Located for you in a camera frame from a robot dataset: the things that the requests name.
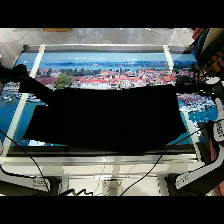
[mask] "black fabric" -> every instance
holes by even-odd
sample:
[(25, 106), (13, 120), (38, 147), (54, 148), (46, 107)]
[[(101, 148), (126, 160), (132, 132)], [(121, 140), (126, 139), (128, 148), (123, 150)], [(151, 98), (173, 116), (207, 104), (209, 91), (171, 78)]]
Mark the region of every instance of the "black fabric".
[(37, 93), (36, 80), (26, 82), (32, 82), (32, 93), (47, 99), (49, 106), (35, 108), (25, 139), (138, 153), (163, 149), (186, 132), (172, 85), (124, 90), (42, 89), (46, 98)]

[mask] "metal frame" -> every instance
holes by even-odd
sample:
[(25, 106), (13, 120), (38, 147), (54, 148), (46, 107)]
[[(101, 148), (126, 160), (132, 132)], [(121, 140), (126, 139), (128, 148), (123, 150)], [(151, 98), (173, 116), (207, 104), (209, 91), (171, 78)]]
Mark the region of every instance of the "metal frame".
[[(38, 52), (40, 45), (24, 45), (22, 52)], [(170, 52), (183, 53), (187, 52), (186, 46), (169, 46)], [(51, 51), (103, 51), (103, 52), (164, 52), (163, 46), (155, 45), (114, 45), (114, 44), (62, 44), (46, 45), (45, 52)], [(122, 164), (151, 164), (159, 158), (159, 155), (147, 156), (98, 156), (98, 157), (44, 157), (33, 156), (39, 165), (44, 166), (78, 166), (78, 165), (122, 165)], [(164, 155), (160, 163), (194, 163), (197, 162), (197, 156), (193, 154)], [(0, 156), (0, 164), (21, 166), (34, 165), (30, 158), (27, 157), (5, 157)]]

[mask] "floor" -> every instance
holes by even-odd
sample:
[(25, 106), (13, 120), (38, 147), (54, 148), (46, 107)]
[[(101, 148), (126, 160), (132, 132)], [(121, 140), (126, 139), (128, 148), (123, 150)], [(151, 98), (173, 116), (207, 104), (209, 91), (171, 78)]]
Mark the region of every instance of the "floor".
[[(11, 67), (23, 44), (190, 45), (192, 42), (192, 31), (187, 28), (72, 28), (71, 32), (57, 33), (44, 33), (42, 28), (0, 28), (0, 59), (3, 65)], [(136, 180), (126, 178), (124, 189)], [(102, 193), (102, 181), (97, 177), (95, 180), (71, 180), (69, 184), (69, 188), (76, 191), (82, 188), (94, 191), (97, 186), (95, 194)], [(144, 179), (126, 195), (160, 195), (158, 182), (155, 178)]]

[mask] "black garment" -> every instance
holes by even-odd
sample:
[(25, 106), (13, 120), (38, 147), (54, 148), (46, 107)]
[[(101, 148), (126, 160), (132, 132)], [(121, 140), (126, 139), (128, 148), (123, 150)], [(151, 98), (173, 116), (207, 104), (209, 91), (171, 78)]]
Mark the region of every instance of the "black garment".
[(172, 85), (52, 91), (30, 78), (20, 92), (34, 93), (48, 104), (35, 108), (26, 139), (139, 153), (163, 149), (186, 132)]

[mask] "blue sky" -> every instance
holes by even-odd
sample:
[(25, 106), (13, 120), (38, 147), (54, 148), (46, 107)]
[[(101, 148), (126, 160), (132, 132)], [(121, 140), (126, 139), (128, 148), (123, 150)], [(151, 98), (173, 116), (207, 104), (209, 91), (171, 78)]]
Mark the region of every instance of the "blue sky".
[[(37, 53), (22, 53), (17, 64), (32, 67)], [(192, 54), (171, 54), (173, 60), (196, 61)], [(57, 52), (44, 53), (41, 64), (57, 62), (123, 62), (123, 61), (166, 61), (164, 53), (92, 53)]]

